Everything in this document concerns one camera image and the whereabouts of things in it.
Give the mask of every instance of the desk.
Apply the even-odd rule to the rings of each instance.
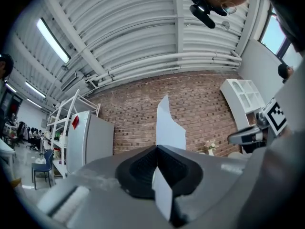
[[[8,132],[8,130],[17,129],[17,128],[18,128],[18,127],[16,127],[16,126],[9,125],[8,123],[5,123],[4,127],[6,127],[6,131],[7,131],[7,132]]]
[[[44,154],[44,150],[43,150],[43,136],[40,137],[40,155]]]
[[[13,178],[14,178],[14,170],[13,170],[14,154],[16,154],[15,151],[12,148],[10,148],[3,140],[0,139],[0,156],[9,158],[9,167]]]
[[[4,138],[4,141],[5,143],[7,143],[7,139],[10,140],[10,147],[15,150],[15,144],[16,142],[18,141],[18,138],[17,136],[12,136],[10,133],[7,133],[7,132],[3,132],[3,138]]]

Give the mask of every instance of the ceiling pipe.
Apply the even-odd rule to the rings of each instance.
[[[123,65],[121,67],[118,67],[116,69],[109,70],[107,73],[104,73],[104,74],[102,74],[102,75],[100,75],[98,77],[94,77],[91,80],[92,81],[99,81],[99,80],[101,80],[102,78],[104,78],[106,76],[110,76],[112,74],[119,73],[119,72],[121,72],[121,71],[123,71],[125,69],[134,68],[134,67],[140,66],[142,64],[153,63],[153,62],[159,61],[159,60],[186,58],[186,57],[205,57],[205,56],[224,58],[224,59],[229,59],[229,60],[238,61],[238,62],[242,61],[242,59],[240,57],[230,56],[230,55],[226,55],[226,54],[220,54],[220,53],[216,53],[216,52],[183,52],[183,53],[173,53],[173,54],[161,55],[161,56],[157,56],[157,57],[152,57],[152,58],[148,58],[148,59],[144,59],[144,60],[128,63],[128,64]]]
[[[135,69],[135,70],[131,70],[131,71],[127,71],[125,73],[121,73],[117,76],[112,77],[112,79],[118,80],[121,79],[123,77],[126,77],[128,75],[131,74],[135,74],[135,73],[140,73],[143,71],[149,71],[149,70],[156,70],[156,69],[160,69],[162,67],[165,66],[173,66],[173,65],[183,65],[183,64],[198,64],[198,63],[210,63],[210,67],[214,67],[214,63],[216,64],[227,64],[227,65],[232,65],[232,66],[239,66],[239,63],[236,62],[231,62],[231,61],[225,61],[225,60],[179,60],[179,61],[173,61],[173,62],[166,62],[166,63],[159,63],[159,64],[154,64],[154,65],[150,65],[150,66],[146,66],[146,67],[141,67],[139,69]]]
[[[97,88],[97,86],[90,79],[88,81],[91,83],[91,85],[94,87],[94,89]]]
[[[179,66],[179,67],[174,67],[174,68],[166,68],[166,69],[160,69],[160,70],[155,70],[155,71],[149,71],[149,72],[145,72],[145,73],[141,73],[141,74],[136,74],[136,75],[131,75],[131,76],[128,76],[128,77],[123,77],[121,79],[117,79],[115,81],[112,81],[112,79],[107,79],[103,82],[100,82],[98,84],[98,87],[96,89],[93,89],[93,90],[90,90],[88,91],[87,93],[83,94],[82,96],[85,97],[85,96],[88,96],[89,94],[93,93],[95,90],[99,89],[99,88],[102,88],[106,85],[110,85],[110,84],[114,84],[114,83],[118,83],[118,82],[121,82],[121,81],[126,81],[126,80],[129,80],[129,79],[133,79],[133,78],[137,78],[137,77],[140,77],[140,76],[145,76],[145,75],[149,75],[149,74],[154,74],[154,73],[160,73],[160,72],[165,72],[165,71],[172,71],[172,70],[179,70],[179,69],[205,69],[205,68],[221,68],[223,69],[224,67],[228,67],[228,68],[231,68],[231,69],[237,69],[238,67],[230,67],[230,66],[224,66],[224,65],[200,65],[200,66],[185,66],[185,65],[182,65],[182,66]]]
[[[231,50],[231,54],[233,54],[236,58],[242,59],[235,51]]]
[[[128,76],[128,77],[124,77],[124,78],[121,78],[121,79],[113,81],[113,82],[107,82],[107,83],[106,83],[106,81],[101,82],[101,83],[99,83],[99,87],[102,87],[102,86],[105,86],[105,85],[110,85],[110,84],[121,82],[121,81],[126,81],[126,80],[129,80],[129,79],[137,78],[137,77],[152,74],[152,73],[159,73],[159,72],[179,70],[179,69],[180,69],[180,66],[179,67],[173,67],[173,68],[166,68],[166,69],[161,69],[161,70],[144,72],[144,73],[141,73],[141,74],[136,74],[136,75],[131,75],[131,76]]]
[[[84,80],[87,81],[87,80],[92,79],[93,77],[98,77],[98,74],[93,74],[93,75],[91,75],[91,76],[85,77]]]
[[[110,85],[110,84],[113,84],[113,83],[117,83],[117,82],[121,82],[121,81],[126,81],[126,80],[129,80],[129,79],[133,79],[133,78],[137,78],[137,77],[140,77],[140,76],[144,76],[144,75],[148,75],[148,74],[154,74],[154,73],[159,73],[159,72],[165,72],[165,71],[171,71],[171,70],[178,70],[178,69],[185,69],[185,68],[224,68],[226,66],[224,65],[215,65],[215,66],[211,66],[211,65],[200,65],[200,66],[178,66],[178,67],[172,67],[172,68],[165,68],[165,69],[160,69],[160,70],[155,70],[155,71],[149,71],[149,72],[144,72],[144,73],[140,73],[140,74],[136,74],[136,75],[131,75],[131,76],[127,76],[127,77],[123,77],[121,79],[118,79],[118,80],[114,80],[114,81],[110,81],[110,79],[106,80],[106,81],[103,81],[103,82],[100,82],[98,84],[98,88],[101,88],[103,86],[106,86],[106,85]]]

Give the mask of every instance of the white shelf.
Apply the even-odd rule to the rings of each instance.
[[[49,150],[49,149],[51,149],[51,145],[49,145],[49,144],[44,144],[44,145],[43,145],[43,148],[44,148],[44,150]]]
[[[47,126],[51,126],[51,125],[55,125],[55,124],[60,124],[62,122],[65,122],[67,120],[67,118],[63,118],[59,121],[54,121],[53,123],[47,124]]]
[[[60,148],[67,148],[67,145],[61,144],[59,141],[53,141],[53,143]]]
[[[63,164],[59,164],[60,160],[59,159],[55,159],[53,160],[53,164],[56,167],[56,169],[59,171],[59,173],[64,177],[66,176],[67,173],[67,166],[63,165]]]
[[[238,130],[249,126],[247,114],[265,106],[252,81],[227,79],[220,90],[230,106]]]
[[[89,100],[85,99],[84,97],[79,95],[80,90],[78,89],[75,93],[75,95],[71,98],[69,98],[68,100],[64,100],[61,102],[60,106],[53,112],[50,114],[49,119],[48,119],[48,123],[47,126],[50,126],[52,128],[52,133],[49,135],[49,139],[51,139],[51,149],[54,148],[54,145],[61,148],[61,161],[64,162],[64,151],[67,148],[67,133],[69,130],[69,126],[71,125],[70,122],[70,118],[71,118],[71,114],[72,113],[80,113],[83,111],[87,111],[88,108],[90,109],[91,113],[95,112],[95,115],[98,116],[99,111],[100,111],[100,104],[96,105],[92,102],[90,102]],[[60,116],[63,116],[62,111],[66,111],[67,114],[65,114],[64,116],[66,116],[66,118],[63,119],[59,119]],[[56,131],[59,131],[60,129],[63,128],[62,131],[62,139],[61,142],[59,141],[55,141],[54,137],[56,134]],[[58,164],[58,160],[54,160],[53,164],[55,165],[55,167],[58,169],[58,171],[61,173],[62,178],[65,179],[66,178],[66,173],[67,173],[67,168],[66,165],[60,165]]]

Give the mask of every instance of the floor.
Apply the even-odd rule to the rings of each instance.
[[[35,163],[36,159],[42,158],[42,156],[39,155],[38,151],[29,150],[26,145],[28,145],[28,143],[20,144],[20,146],[15,147],[17,156],[17,158],[14,157],[15,178],[21,177],[22,187],[25,195],[31,202],[37,204],[43,194],[50,189],[50,186],[48,179],[47,182],[45,182],[43,173],[36,173],[37,190],[35,190],[34,183],[32,183],[31,178],[31,165],[32,163]]]

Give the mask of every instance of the ceiling beam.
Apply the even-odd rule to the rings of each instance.
[[[250,0],[249,10],[248,10],[246,22],[244,23],[243,32],[235,49],[235,52],[239,56],[242,55],[249,41],[258,14],[259,4],[260,4],[260,0]]]
[[[12,73],[11,73],[11,77],[13,78],[17,78],[19,79],[20,82],[25,83],[25,82],[29,82],[31,83],[32,86],[34,86],[36,89],[38,89],[38,87],[31,82],[30,80],[28,80],[27,78],[25,78],[18,70],[16,70],[16,68],[13,69]],[[46,99],[52,103],[52,104],[57,104],[59,103],[57,100],[55,100],[54,98],[50,97],[50,96],[46,96]]]
[[[48,106],[45,103],[42,103],[41,101],[39,101],[38,99],[36,99],[32,95],[30,95],[28,92],[26,92],[24,89],[22,89],[20,86],[18,86],[18,84],[16,84],[15,81],[12,80],[11,78],[9,79],[9,84],[17,91],[16,95],[20,96],[23,99],[29,98],[34,103],[40,105],[42,108],[46,109],[47,111],[54,111],[54,109],[52,107]]]
[[[175,30],[176,30],[176,52],[183,52],[183,36],[184,36],[184,15],[183,15],[183,0],[173,0],[174,12],[177,15]]]
[[[76,32],[75,28],[71,24],[67,15],[63,11],[61,5],[58,0],[44,0],[47,8],[53,15],[54,19],[62,29],[63,33],[70,40],[72,45],[76,48],[79,54],[82,55],[84,60],[90,65],[90,67],[98,74],[101,75],[106,71],[101,66],[101,64],[97,61],[97,59],[93,56],[90,50],[87,48],[86,44],[82,41],[79,34]]]
[[[12,41],[15,47],[23,55],[23,57],[32,65],[39,73],[41,73],[48,81],[54,83],[57,87],[61,87],[61,82],[56,79],[49,71],[46,70],[34,56],[28,51],[22,41],[18,38],[16,34],[13,34]]]

